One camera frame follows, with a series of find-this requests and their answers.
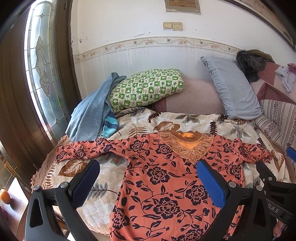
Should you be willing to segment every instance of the green checkered pillow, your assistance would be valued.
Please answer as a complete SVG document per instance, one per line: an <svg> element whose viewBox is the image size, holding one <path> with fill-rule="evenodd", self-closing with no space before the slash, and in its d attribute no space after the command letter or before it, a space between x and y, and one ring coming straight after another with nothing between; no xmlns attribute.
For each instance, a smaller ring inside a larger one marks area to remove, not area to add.
<svg viewBox="0 0 296 241"><path fill-rule="evenodd" d="M152 69L121 81L110 93L114 113L152 104L182 91L184 82L178 69Z"/></svg>

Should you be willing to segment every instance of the switch plate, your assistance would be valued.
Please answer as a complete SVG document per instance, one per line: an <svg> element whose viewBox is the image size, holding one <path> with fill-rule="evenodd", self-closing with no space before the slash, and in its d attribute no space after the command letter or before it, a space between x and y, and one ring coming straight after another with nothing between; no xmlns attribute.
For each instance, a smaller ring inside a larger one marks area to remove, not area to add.
<svg viewBox="0 0 296 241"><path fill-rule="evenodd" d="M173 23L172 22L163 22L163 29L172 29Z"/></svg>
<svg viewBox="0 0 296 241"><path fill-rule="evenodd" d="M174 31L183 31L183 24L182 23L173 22L172 24L173 24Z"/></svg>

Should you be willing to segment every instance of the floral shirt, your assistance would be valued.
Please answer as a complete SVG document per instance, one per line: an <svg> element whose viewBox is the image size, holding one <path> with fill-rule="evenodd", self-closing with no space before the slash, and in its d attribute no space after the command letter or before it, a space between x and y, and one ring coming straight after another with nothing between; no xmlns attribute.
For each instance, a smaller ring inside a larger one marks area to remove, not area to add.
<svg viewBox="0 0 296 241"><path fill-rule="evenodd" d="M243 187L243 161L267 162L272 157L261 144L219 135L202 134L196 143L194 148L185 148L167 132L123 140L98 138L59 147L56 161L91 159L109 151L129 160L111 215L111 240L198 240L220 209L213 205L194 163L202 158L226 181ZM233 234L241 213L239 207L227 237Z"/></svg>

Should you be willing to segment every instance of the shirt sleeve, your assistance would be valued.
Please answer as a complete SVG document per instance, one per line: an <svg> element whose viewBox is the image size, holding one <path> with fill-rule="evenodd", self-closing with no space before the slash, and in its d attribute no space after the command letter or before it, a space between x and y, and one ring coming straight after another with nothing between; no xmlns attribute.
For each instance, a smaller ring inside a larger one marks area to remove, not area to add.
<svg viewBox="0 0 296 241"><path fill-rule="evenodd" d="M271 153L262 144L243 143L241 139L231 141L233 150L244 158L244 161L256 163L257 161L268 162L272 160Z"/></svg>
<svg viewBox="0 0 296 241"><path fill-rule="evenodd" d="M106 140L99 137L95 141L78 141L69 145L60 146L57 150L55 161L66 159L92 159L109 151L126 159L136 158L138 150L145 143L146 135L130 137L122 140Z"/></svg>

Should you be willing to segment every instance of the orange lace trim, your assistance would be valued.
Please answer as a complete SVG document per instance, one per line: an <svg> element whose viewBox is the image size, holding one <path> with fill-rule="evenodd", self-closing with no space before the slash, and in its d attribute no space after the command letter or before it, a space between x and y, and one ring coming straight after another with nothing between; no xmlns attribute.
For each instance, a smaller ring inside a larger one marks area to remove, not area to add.
<svg viewBox="0 0 296 241"><path fill-rule="evenodd" d="M198 140L200 143L192 149L187 149L177 143L171 136L171 133L158 132L158 135L176 154L182 158L188 159L192 164L196 164L196 162L209 151L214 140L214 135L202 134L201 138Z"/></svg>

